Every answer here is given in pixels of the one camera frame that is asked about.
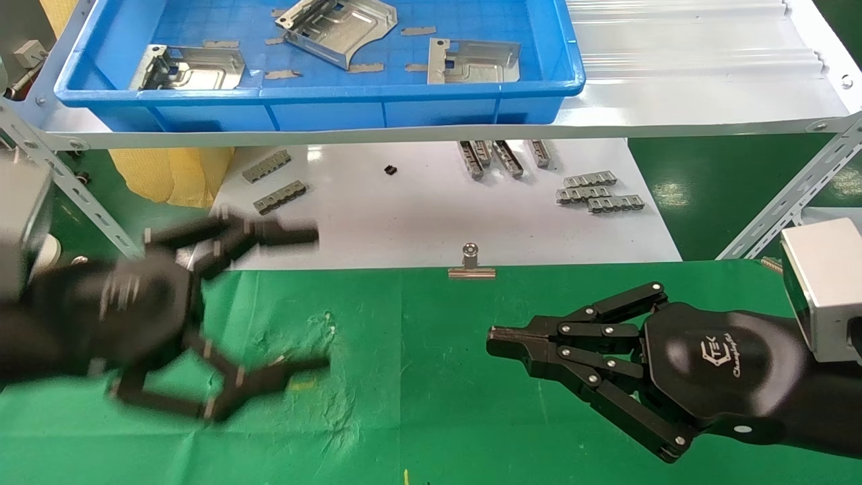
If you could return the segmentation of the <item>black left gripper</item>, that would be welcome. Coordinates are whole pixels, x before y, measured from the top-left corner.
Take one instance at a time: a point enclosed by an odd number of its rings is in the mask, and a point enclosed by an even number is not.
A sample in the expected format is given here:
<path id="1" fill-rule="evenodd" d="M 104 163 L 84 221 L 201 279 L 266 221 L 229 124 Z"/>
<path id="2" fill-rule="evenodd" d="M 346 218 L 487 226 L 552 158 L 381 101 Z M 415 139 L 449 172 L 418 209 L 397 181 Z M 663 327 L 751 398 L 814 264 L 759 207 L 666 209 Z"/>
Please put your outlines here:
<path id="1" fill-rule="evenodd" d="M 179 249 L 211 242 L 191 270 L 176 264 Z M 328 356 L 279 357 L 260 368 L 231 362 L 197 331 L 201 280 L 212 280 L 251 249 L 316 245 L 316 224 L 287 228 L 276 219 L 215 216 L 148 230 L 144 259 L 89 261 L 35 276 L 27 289 L 27 354 L 57 373 L 88 373 L 101 362 L 124 368 L 110 396 L 128 406 L 210 423 L 229 420 L 250 400 L 287 389 L 299 373 L 329 368 Z M 222 376 L 220 392 L 204 400 L 145 389 L 149 373 L 193 351 Z"/>

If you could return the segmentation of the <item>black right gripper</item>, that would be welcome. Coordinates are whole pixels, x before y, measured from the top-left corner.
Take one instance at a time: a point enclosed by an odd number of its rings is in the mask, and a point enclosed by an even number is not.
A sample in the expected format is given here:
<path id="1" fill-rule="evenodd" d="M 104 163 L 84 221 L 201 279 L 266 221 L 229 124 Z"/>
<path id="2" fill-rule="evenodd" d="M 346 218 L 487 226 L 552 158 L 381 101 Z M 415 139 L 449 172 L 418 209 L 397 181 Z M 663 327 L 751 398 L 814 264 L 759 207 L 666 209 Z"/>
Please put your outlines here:
<path id="1" fill-rule="evenodd" d="M 696 432 L 752 445 L 790 445 L 789 400 L 809 363 L 795 323 L 752 311 L 667 303 L 662 283 L 649 282 L 566 316 L 536 315 L 523 327 L 492 326 L 486 349 L 520 362 L 532 378 L 560 383 L 668 464 L 686 453 Z M 651 313 L 643 329 L 631 323 Z M 585 351 L 633 350 L 643 337 L 655 391 L 677 406 L 686 424 L 672 423 L 636 398 L 647 383 L 641 365 Z"/>

